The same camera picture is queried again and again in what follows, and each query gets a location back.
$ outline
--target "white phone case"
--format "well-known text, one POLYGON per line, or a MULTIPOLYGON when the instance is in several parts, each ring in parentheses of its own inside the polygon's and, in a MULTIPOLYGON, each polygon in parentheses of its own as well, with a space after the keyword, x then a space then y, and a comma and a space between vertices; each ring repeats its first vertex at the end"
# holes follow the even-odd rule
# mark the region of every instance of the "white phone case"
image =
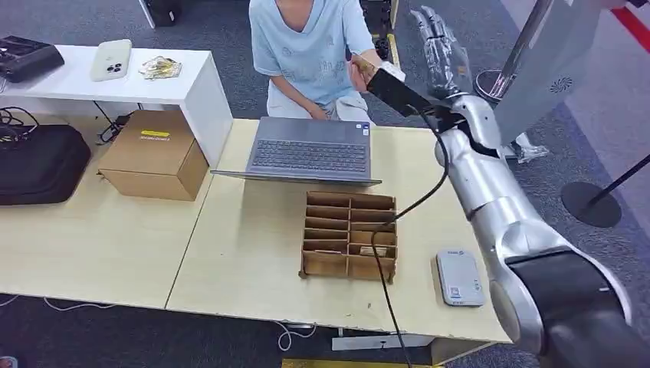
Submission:
POLYGON ((129 69, 131 40, 102 42, 97 48, 90 79, 96 82, 124 77, 129 69))

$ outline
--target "red stripe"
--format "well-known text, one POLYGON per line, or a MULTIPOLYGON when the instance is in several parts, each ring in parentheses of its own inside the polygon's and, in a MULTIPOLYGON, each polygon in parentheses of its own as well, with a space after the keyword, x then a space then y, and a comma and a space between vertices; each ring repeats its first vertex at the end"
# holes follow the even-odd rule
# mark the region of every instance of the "red stripe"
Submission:
POLYGON ((650 52, 650 30, 628 8, 612 9, 614 16, 636 38, 641 46, 650 52))

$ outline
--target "yellow tape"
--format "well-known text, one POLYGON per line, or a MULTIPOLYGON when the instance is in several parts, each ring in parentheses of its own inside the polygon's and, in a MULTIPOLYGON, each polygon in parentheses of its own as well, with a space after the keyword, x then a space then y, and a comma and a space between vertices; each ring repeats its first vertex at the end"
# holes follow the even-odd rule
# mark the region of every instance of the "yellow tape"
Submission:
POLYGON ((164 136, 164 137, 169 136, 169 133, 167 132, 156 132, 154 130, 143 130, 140 132, 140 134, 144 136, 164 136))
POLYGON ((392 64, 402 69, 399 66, 399 55, 397 54, 397 41, 395 41, 395 35, 388 33, 388 44, 390 45, 390 54, 392 55, 392 64))

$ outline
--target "cardboard compartment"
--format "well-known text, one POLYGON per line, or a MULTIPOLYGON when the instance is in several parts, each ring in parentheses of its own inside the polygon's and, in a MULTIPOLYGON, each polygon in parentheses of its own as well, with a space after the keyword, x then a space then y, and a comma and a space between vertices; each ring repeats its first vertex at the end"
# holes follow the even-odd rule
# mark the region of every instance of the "cardboard compartment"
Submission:
POLYGON ((337 252, 342 255, 347 254, 347 240, 305 240, 303 242, 304 251, 327 251, 337 252))
POLYGON ((370 244, 373 232, 384 277, 395 275, 395 199, 385 195, 309 192, 305 211, 302 268, 299 275, 379 280, 379 269, 370 244))
POLYGON ((350 231, 374 232, 378 228, 381 228, 383 232, 395 232, 395 222, 382 226, 384 223, 385 222, 351 222, 350 231))
MULTIPOLYGON (((363 280, 380 280, 377 260, 374 257, 363 255, 348 255, 348 277, 360 278, 363 280)), ((391 282, 395 276, 395 261, 388 258, 380 258, 384 280, 391 282)))
POLYGON ((309 192, 307 193, 307 204, 349 208, 350 197, 344 193, 309 192))
POLYGON ((305 219, 305 228, 331 228, 333 230, 346 230, 348 221, 335 220, 333 218, 307 217, 305 219))
POLYGON ((385 195, 357 194, 352 197, 353 209, 395 209, 395 199, 385 195))
POLYGON ((352 222, 388 222, 395 217, 395 211, 380 209, 351 209, 352 222))
MULTIPOLYGON (((350 232, 350 243, 371 244, 372 232, 350 232)), ((378 232, 375 234, 375 245, 395 245, 397 236, 391 232, 378 232)))
POLYGON ((348 220, 348 208, 331 207, 326 205, 308 205, 307 217, 320 217, 322 219, 348 220))
MULTIPOLYGON (((388 245, 375 245, 377 249, 377 255, 381 258, 397 258, 397 248, 388 246, 388 245)), ((375 253, 373 252, 373 247, 367 244, 355 244, 350 243, 348 247, 348 254, 350 255, 361 255, 363 257, 371 257, 374 259, 375 253)))
POLYGON ((322 228, 306 228, 304 239, 342 239, 347 240, 348 232, 344 230, 331 230, 322 228))
POLYGON ((307 275, 346 277, 347 257, 318 251, 303 251, 303 272, 307 275))

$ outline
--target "white pants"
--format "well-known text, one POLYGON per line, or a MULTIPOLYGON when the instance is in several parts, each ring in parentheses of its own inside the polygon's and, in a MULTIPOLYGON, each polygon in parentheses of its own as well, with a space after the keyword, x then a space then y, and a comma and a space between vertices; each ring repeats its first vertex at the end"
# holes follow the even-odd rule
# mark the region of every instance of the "white pants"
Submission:
MULTIPOLYGON (((266 109, 269 117, 311 119, 311 115, 304 108, 271 85, 269 85, 268 92, 266 109)), ((357 91, 340 97, 322 106, 322 108, 332 120, 367 121, 373 123, 368 117, 368 105, 357 91)))

